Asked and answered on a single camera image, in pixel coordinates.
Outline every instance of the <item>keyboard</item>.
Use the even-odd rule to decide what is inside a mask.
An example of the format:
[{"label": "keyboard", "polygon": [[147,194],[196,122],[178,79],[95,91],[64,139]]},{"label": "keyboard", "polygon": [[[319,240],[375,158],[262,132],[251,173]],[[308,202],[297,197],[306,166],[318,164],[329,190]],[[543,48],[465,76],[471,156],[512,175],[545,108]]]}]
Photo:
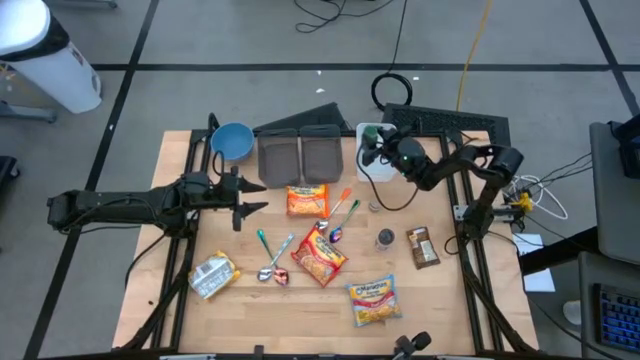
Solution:
[{"label": "keyboard", "polygon": [[596,341],[640,353],[640,294],[595,284],[594,295]]}]

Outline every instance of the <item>blue bowl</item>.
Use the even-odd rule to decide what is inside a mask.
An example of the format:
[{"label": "blue bowl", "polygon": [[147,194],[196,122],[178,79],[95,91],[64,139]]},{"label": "blue bowl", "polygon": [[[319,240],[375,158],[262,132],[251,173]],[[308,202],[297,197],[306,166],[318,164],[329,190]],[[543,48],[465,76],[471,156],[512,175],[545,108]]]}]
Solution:
[{"label": "blue bowl", "polygon": [[220,126],[211,137],[211,152],[221,151],[229,161],[244,160],[253,150],[253,131],[240,123]]}]

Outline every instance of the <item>yellow clip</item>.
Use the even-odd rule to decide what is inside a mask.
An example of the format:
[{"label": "yellow clip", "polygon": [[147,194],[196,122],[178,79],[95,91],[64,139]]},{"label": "yellow clip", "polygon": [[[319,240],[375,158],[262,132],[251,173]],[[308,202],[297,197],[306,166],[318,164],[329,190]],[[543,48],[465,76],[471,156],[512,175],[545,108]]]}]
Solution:
[{"label": "yellow clip", "polygon": [[527,192],[520,193],[520,200],[512,202],[511,205],[520,206],[524,212],[533,211],[533,201]]}]

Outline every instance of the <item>wooden table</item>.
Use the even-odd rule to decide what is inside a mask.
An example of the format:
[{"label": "wooden table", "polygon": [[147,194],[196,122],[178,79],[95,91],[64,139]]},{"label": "wooden table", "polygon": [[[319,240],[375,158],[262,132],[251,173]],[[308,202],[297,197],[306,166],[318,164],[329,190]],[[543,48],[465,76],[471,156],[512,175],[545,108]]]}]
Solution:
[{"label": "wooden table", "polygon": [[[481,139],[478,144],[488,142],[484,132],[469,134]],[[152,186],[171,183],[182,173],[189,136],[189,131],[165,133]],[[441,158],[438,139],[420,138],[419,141],[432,159]],[[262,344],[266,353],[389,354],[399,336],[411,338],[426,330],[433,342],[425,354],[474,353],[459,260],[457,256],[443,251],[445,240],[454,234],[446,182],[442,181],[433,191],[418,192],[415,200],[403,211],[371,213],[367,208],[368,201],[374,198],[371,186],[357,180],[355,162],[350,160],[355,158],[355,138],[343,138],[342,150],[344,171],[340,182],[330,185],[330,204],[335,204],[347,186],[353,188],[353,193],[334,215],[331,225],[341,221],[354,200],[359,199],[362,206],[351,218],[343,239],[337,244],[337,248],[350,259],[340,274],[322,289],[285,254],[278,265],[290,271],[291,284],[288,288],[282,288],[273,281],[261,283],[256,279],[256,272],[269,263],[269,257],[256,237],[257,229],[264,229],[273,251],[280,247],[287,234],[295,233],[296,238],[287,249],[290,252],[298,248],[315,222],[315,219],[285,215],[284,189],[241,195],[244,201],[269,202],[269,206],[243,222],[242,232],[232,230],[230,212],[203,211],[194,264],[202,262],[214,251],[222,250],[241,269],[242,276],[211,301],[203,301],[195,292],[189,291],[180,352],[252,353],[255,345]],[[254,151],[251,158],[240,166],[240,173],[250,181],[259,182],[257,164]],[[209,175],[216,181],[213,172],[210,171]],[[473,175],[471,177],[477,196],[483,182]],[[464,203],[459,176],[457,180],[458,196]],[[389,206],[403,204],[414,190],[414,186],[406,183],[400,175],[377,186],[380,196]],[[415,269],[405,231],[418,226],[429,228],[441,264]],[[393,230],[396,241],[390,249],[380,253],[374,249],[374,239],[383,228]],[[511,237],[507,225],[495,224],[491,230]],[[144,226],[136,253],[159,235],[159,229]],[[169,241],[165,241],[131,273],[114,346],[129,340],[146,320],[153,309],[152,304],[157,303],[168,244]],[[537,347],[514,246],[491,234],[487,235],[484,244],[498,307],[525,341]],[[450,250],[455,250],[455,241],[449,246]],[[369,282],[387,274],[396,277],[403,318],[356,328],[344,285]],[[481,309],[485,347],[490,348],[487,317],[479,301],[478,307]],[[173,317],[174,310],[170,308],[162,341],[165,345],[169,341]]]}]

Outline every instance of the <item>white cable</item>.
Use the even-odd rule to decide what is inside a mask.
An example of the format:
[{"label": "white cable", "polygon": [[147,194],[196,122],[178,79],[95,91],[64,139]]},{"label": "white cable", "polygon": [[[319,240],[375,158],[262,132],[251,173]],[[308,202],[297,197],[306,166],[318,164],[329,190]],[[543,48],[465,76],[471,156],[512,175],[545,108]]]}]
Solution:
[{"label": "white cable", "polygon": [[[511,192],[511,195],[515,194],[517,192],[518,189],[518,182],[519,181],[526,181],[528,183],[532,183],[534,184],[533,186],[538,186],[540,188],[540,197],[537,200],[531,199],[533,201],[533,204],[535,205],[534,207],[539,208],[540,210],[546,212],[547,214],[555,217],[556,219],[560,219],[560,220],[567,220],[569,219],[569,214],[567,213],[567,210],[565,210],[564,206],[562,206],[562,204],[560,203],[560,200],[558,200],[557,197],[555,197],[555,195],[553,195],[553,193],[551,193],[551,191],[549,191],[549,189],[547,189],[544,184],[540,181],[540,178],[538,178],[537,176],[534,175],[515,175],[513,177],[513,180],[511,180],[511,188],[509,189],[509,191]],[[544,206],[540,205],[540,202],[542,201],[542,197],[544,195],[544,193],[547,193],[550,197],[551,200],[553,200],[553,202],[556,203],[556,205],[558,205],[558,208],[560,208],[560,210],[562,211],[562,215],[558,215],[554,212],[552,212],[551,210],[545,208]]]}]

